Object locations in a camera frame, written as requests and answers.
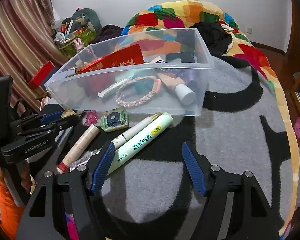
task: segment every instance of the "clear plastic box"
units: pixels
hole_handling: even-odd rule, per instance
[[[136,43],[140,45],[145,62],[160,56],[167,63],[118,66],[74,75],[79,60],[90,63]],[[158,94],[140,106],[127,107],[127,112],[153,114],[160,111],[171,115],[199,116],[209,69],[213,67],[211,55],[197,29],[151,30],[87,46],[61,67],[46,82],[45,87],[64,109],[108,111],[120,107],[116,103],[116,93],[103,98],[98,93],[124,77],[134,79],[145,75],[157,76],[157,73],[167,73],[169,76],[175,74],[194,92],[192,103],[183,104],[176,90],[162,83]],[[130,102],[142,98],[152,89],[151,86],[149,82],[134,83],[122,91],[121,100]]]

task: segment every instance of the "gold pen tip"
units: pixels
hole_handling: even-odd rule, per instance
[[[155,120],[155,119],[157,119],[160,115],[162,115],[162,113],[161,113],[161,112],[157,112],[157,113],[155,113],[154,115],[151,115],[150,118],[151,118],[152,120]]]

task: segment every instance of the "wooden floor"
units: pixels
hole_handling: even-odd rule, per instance
[[[289,66],[287,65],[287,58],[277,52],[273,52],[263,48],[258,49],[267,56],[272,70],[276,73],[279,79],[279,82],[286,96],[292,126],[294,126],[296,119],[299,117],[299,112],[291,96],[291,90],[294,85],[292,75],[294,73],[293,71],[290,71],[291,68],[289,68]],[[297,139],[297,141],[300,147],[300,138]]]

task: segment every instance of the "curtain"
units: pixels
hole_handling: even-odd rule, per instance
[[[0,77],[13,77],[11,105],[23,98],[39,111],[37,94],[27,85],[49,60],[62,66],[66,57],[52,39],[51,0],[1,0],[0,2]]]

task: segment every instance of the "green basket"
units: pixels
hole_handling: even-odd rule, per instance
[[[85,46],[88,46],[96,38],[96,36],[97,36],[96,32],[93,32],[90,29],[86,29],[78,36],[73,38],[71,41],[68,41],[66,45],[60,47],[59,49],[68,59],[71,59],[75,54],[77,54],[77,51],[74,48],[74,41],[77,38],[80,38],[83,44]]]

